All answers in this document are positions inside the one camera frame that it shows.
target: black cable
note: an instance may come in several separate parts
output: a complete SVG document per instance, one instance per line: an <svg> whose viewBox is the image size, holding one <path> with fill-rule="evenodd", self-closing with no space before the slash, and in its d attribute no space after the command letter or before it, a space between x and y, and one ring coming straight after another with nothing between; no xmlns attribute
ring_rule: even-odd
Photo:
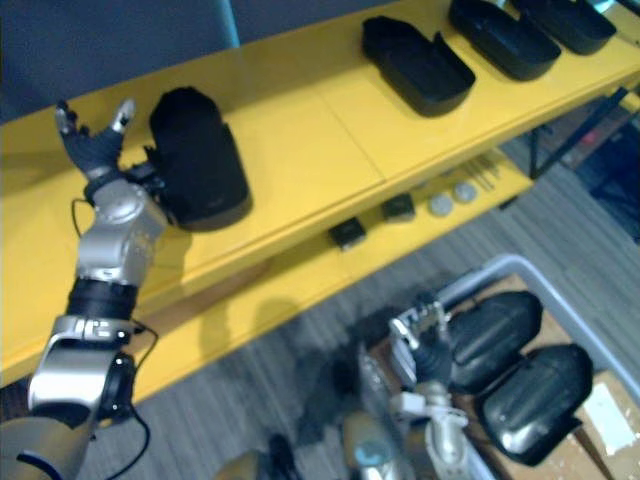
<svg viewBox="0 0 640 480"><path fill-rule="evenodd" d="M138 454L135 457L133 457L133 459L127 465L125 465L123 468L118 470L113 475L107 477L106 480L114 480L118 478L120 475L122 475L123 473L126 473L131 468L133 468L133 466L136 463L138 463L138 460L140 460L142 456L146 453L147 448L149 448L149 443L151 443L151 429L149 428L149 425L147 425L147 422L145 422L142 419L142 417L136 410L136 407L134 407L133 405L131 405L131 413L133 415L133 418L140 424L140 426L144 430L144 442L142 444L142 448L140 448L140 451L138 452Z"/></svg>
<svg viewBox="0 0 640 480"><path fill-rule="evenodd" d="M78 203L89 203L84 198L74 198L71 200L71 221L73 222L73 229L76 231L78 238L82 236L80 227L78 227L78 218L76 217L76 205Z"/></svg>
<svg viewBox="0 0 640 480"><path fill-rule="evenodd" d="M139 322L138 320L131 320L131 321L138 327L135 333L149 332L153 336L153 341L151 342L151 345L149 345L149 348L147 349L146 352L144 352L144 355L142 355L142 358L138 362L138 366L136 367L136 372L137 372L138 370L140 370L140 367L142 367L142 364L147 359L147 357L149 357L153 349L156 348L156 344L160 339L160 335L153 328L145 325L142 322Z"/></svg>
<svg viewBox="0 0 640 480"><path fill-rule="evenodd" d="M303 480L296 467L291 444L284 435L276 434L269 439L269 456L273 466L286 480Z"/></svg>
<svg viewBox="0 0 640 480"><path fill-rule="evenodd" d="M140 361L136 366L136 375L137 375L138 370L140 370L140 367L142 367L142 364L149 357L149 354L151 354L156 344L158 343L158 339L160 338L160 335L158 335L158 332L156 332L154 329L152 329L151 327L148 327L142 322L139 322L137 320L132 320L132 322L137 326L135 330L136 334L142 333L142 332L149 332L153 336L153 341L151 342L151 345L149 346L147 351L144 352L144 354L142 355L142 358L140 358ZM147 425L147 422L145 422L143 418L140 416L140 414L138 413L136 408L133 406L133 404L131 404L131 414L133 415L133 418L138 422L138 424L144 430L144 442L142 443L142 447L140 448L140 451L138 452L138 454L135 457L133 457L133 459L131 459L131 461L128 464L126 464L116 473L107 477L106 480L115 480L120 475L128 472L131 468L133 468L133 466L136 463L138 463L138 461L146 453L147 449L149 448L149 444L151 443L151 429L149 428L149 425Z"/></svg>

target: yellow shelf top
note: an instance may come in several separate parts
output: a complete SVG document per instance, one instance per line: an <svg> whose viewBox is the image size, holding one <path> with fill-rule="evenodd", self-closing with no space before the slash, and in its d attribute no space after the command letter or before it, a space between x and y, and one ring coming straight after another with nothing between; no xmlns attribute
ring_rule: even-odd
<svg viewBox="0 0 640 480"><path fill-rule="evenodd" d="M173 324L167 319L169 324L157 326L164 334L136 379L136 400L220 358L532 185L501 152L491 151L485 157L500 176L496 179L486 163L477 163L493 190L486 191L477 182L477 175L470 176L464 167L457 168L411 192L416 207L413 221L387 224L379 207L370 209L358 215L367 230L367 239L353 249L340 252L327 234L313 237L276 256L264 277L201 314ZM473 184L477 198L466 205L456 203L445 218L430 214L426 199L441 191L451 193L451 187L459 181Z"/></svg>
<svg viewBox="0 0 640 480"><path fill-rule="evenodd" d="M640 17L618 2L613 2L604 16L616 26L620 38L640 47Z"/></svg>
<svg viewBox="0 0 640 480"><path fill-rule="evenodd" d="M406 0L289 34L290 48L322 97L387 179L461 152L487 150L612 85L639 78L640 50L613 37L589 56L563 49L538 79L512 80L451 26L449 3ZM476 75L459 107L424 118L395 92L361 52L361 24L375 15L410 22L428 38L442 32Z"/></svg>

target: black object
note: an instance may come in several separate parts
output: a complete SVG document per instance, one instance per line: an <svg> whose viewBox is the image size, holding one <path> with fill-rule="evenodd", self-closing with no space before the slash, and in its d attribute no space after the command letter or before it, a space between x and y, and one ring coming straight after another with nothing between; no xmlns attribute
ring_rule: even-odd
<svg viewBox="0 0 640 480"><path fill-rule="evenodd" d="M631 10L640 17L640 4L638 0L616 0L624 8Z"/></svg>
<svg viewBox="0 0 640 480"><path fill-rule="evenodd" d="M138 288L133 285L77 278L69 293L66 314L129 320L137 296Z"/></svg>
<svg viewBox="0 0 640 480"><path fill-rule="evenodd" d="M58 111L63 112L66 118L66 126L61 131L62 142L73 164L87 178L95 174L96 170L103 170L111 176L111 179L122 178L118 170L118 158L122 150L122 133L107 127L101 132L90 136L86 125L76 128L78 115L69 109L64 100L56 105Z"/></svg>
<svg viewBox="0 0 640 480"><path fill-rule="evenodd" d="M147 351L144 352L144 354L140 358L140 361L138 362L138 365L136 365L136 367L135 367L135 370L136 370L136 373L137 373L137 371L140 370L140 367L142 367L142 365L144 364L145 360L149 357L149 355L151 354L153 349L156 347L156 344L158 343L159 336L158 336L158 333L155 330L153 330L152 328L148 327L147 325L145 325L145 324L143 324L143 323L141 323L141 322L139 322L137 320L133 320L133 323L136 325L136 328L134 330L134 332L136 334L139 334L139 333L142 333L142 332L146 331L146 332L149 332L153 336L153 341L151 342L151 345L149 346L149 348L147 348ZM129 463L127 463L120 470L118 470L117 472L109 475L109 477L107 477L106 480L115 480L116 478L120 477L124 473L128 472L129 470L131 470L135 466L135 464L138 463L138 461L145 454L145 452L149 448L149 444L151 443L151 429L149 428L149 425L147 424L147 422L145 422L144 419L140 416L140 414L136 410L136 407L133 405L133 403L129 402L128 405L126 403L122 404L122 405L125 408L119 408L119 410L123 411L125 414L130 414L131 417L138 423L138 425L140 425L140 427L144 431L144 440L142 442L142 446L140 447L140 450L138 450L138 453L135 455L135 457L133 457L131 460L129 460ZM122 418L120 418L120 419L125 419L125 418L126 418L126 415L122 415Z"/></svg>
<svg viewBox="0 0 640 480"><path fill-rule="evenodd" d="M445 387L451 381L451 346L440 338L437 326L420 335L420 346L411 352L416 368L416 383L440 382Z"/></svg>
<svg viewBox="0 0 640 480"><path fill-rule="evenodd" d="M598 107L591 112L591 114L580 124L580 126L574 130L574 132L567 137L567 139L545 160L545 162L538 166L538 129L536 127L531 132L531 150L530 150L530 164L529 164L529 177L533 180L537 180L544 175L547 170L553 167L564 155L575 147L578 142L587 133L593 130L609 113L611 113L624 97L627 96L629 91L624 87L618 87L613 95L606 97Z"/></svg>
<svg viewBox="0 0 640 480"><path fill-rule="evenodd" d="M49 478L49 480L64 480L64 478L62 478L62 475L60 475L56 467L51 465L49 462L47 462L43 458L40 458L37 454L33 452L22 451L18 454L18 456L16 457L16 460L22 463L28 463L29 465L40 470L42 473L47 474L48 477L45 477L45 478Z"/></svg>
<svg viewBox="0 0 640 480"><path fill-rule="evenodd" d="M269 457L273 469L280 473L280 478L302 480L302 475L296 467L293 449L284 435L278 433L269 439Z"/></svg>
<svg viewBox="0 0 640 480"><path fill-rule="evenodd" d="M516 20L484 0L453 0L451 23L509 76L531 80L549 70L560 48L527 15Z"/></svg>
<svg viewBox="0 0 640 480"><path fill-rule="evenodd" d="M53 418L69 428L76 428L84 423L89 413L91 412L85 405L78 403L47 402L31 409L29 416Z"/></svg>
<svg viewBox="0 0 640 480"><path fill-rule="evenodd" d="M329 229L329 235L343 251L349 250L367 237L364 227L356 217Z"/></svg>
<svg viewBox="0 0 640 480"><path fill-rule="evenodd" d="M591 196L637 244L640 244L639 158L640 131L629 122L576 170Z"/></svg>
<svg viewBox="0 0 640 480"><path fill-rule="evenodd" d="M477 394L521 360L540 331L542 304L530 292L504 292L459 313L449 323L451 389Z"/></svg>
<svg viewBox="0 0 640 480"><path fill-rule="evenodd" d="M418 292L413 299L413 308L418 312L426 312L426 310L438 301L435 293L432 290L422 290Z"/></svg>
<svg viewBox="0 0 640 480"><path fill-rule="evenodd" d="M433 42L415 27L388 17L363 23L365 54L421 115L440 115L459 105L476 77L436 33Z"/></svg>
<svg viewBox="0 0 640 480"><path fill-rule="evenodd" d="M127 353L118 352L109 368L98 420L111 419L120 423L131 417L131 398L133 396L133 380L136 376L136 366L133 357Z"/></svg>
<svg viewBox="0 0 640 480"><path fill-rule="evenodd" d="M249 185L229 126L193 87L165 93L149 120L156 149L128 173L154 194L172 223L212 230L251 208Z"/></svg>
<svg viewBox="0 0 640 480"><path fill-rule="evenodd" d="M616 27L586 0L514 0L515 6L576 53L602 48Z"/></svg>
<svg viewBox="0 0 640 480"><path fill-rule="evenodd" d="M89 180L82 191L84 198L86 198L87 202L89 202L92 207L95 206L93 195L108 183L121 179L122 176L123 173L120 170L109 170L104 175L100 175L98 178Z"/></svg>
<svg viewBox="0 0 640 480"><path fill-rule="evenodd" d="M387 222L408 222L416 217L413 200L408 193L401 193L384 202L382 213Z"/></svg>
<svg viewBox="0 0 640 480"><path fill-rule="evenodd" d="M476 403L493 443L509 458L540 463L581 425L573 416L591 393L593 363L578 345L534 350Z"/></svg>

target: robotic hand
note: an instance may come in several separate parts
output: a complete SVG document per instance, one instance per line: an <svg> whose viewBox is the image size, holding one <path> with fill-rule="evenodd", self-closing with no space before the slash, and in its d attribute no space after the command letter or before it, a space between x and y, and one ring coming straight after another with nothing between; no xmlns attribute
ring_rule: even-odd
<svg viewBox="0 0 640 480"><path fill-rule="evenodd" d="M131 313L167 226L162 209L118 168L133 100L95 136L76 128L61 102L56 124L72 162L88 180L95 220L82 235L66 312L54 322L29 386L29 416L2 424L0 477L72 479L98 422L131 414L135 365L121 351L134 332Z"/></svg>

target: gray carpet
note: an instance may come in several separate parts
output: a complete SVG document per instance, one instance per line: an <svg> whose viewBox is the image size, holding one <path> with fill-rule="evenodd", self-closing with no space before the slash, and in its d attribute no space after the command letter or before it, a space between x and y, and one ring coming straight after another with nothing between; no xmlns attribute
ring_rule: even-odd
<svg viewBox="0 0 640 480"><path fill-rule="evenodd" d="M505 150L524 158L522 143ZM347 478L336 425L349 405L331 388L331 360L358 338L377 335L380 308L504 252L529 258L623 363L640 371L638 247L573 172L556 166L507 210L424 246L143 402L151 446L123 478L209 479L226 460L264 448L273 432L295 442L306 480ZM141 441L133 423L98 432L80 478L108 476Z"/></svg>

